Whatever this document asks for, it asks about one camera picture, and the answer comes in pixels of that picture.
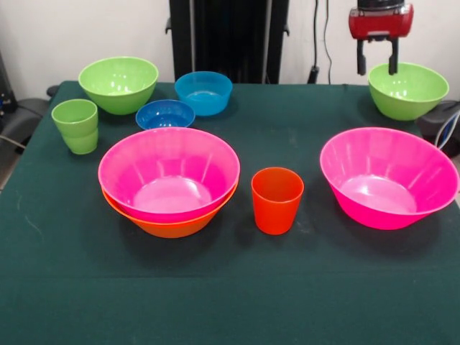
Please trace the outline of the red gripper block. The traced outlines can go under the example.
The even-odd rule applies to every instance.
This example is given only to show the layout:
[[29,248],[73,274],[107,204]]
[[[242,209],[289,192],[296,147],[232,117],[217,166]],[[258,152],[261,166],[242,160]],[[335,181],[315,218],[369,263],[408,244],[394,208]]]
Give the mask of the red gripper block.
[[398,68],[399,37],[407,37],[414,17],[412,4],[403,4],[392,9],[367,11],[353,8],[349,13],[349,29],[356,39],[357,73],[366,75],[367,64],[364,55],[364,41],[383,37],[391,42],[392,53],[388,73],[394,75]]

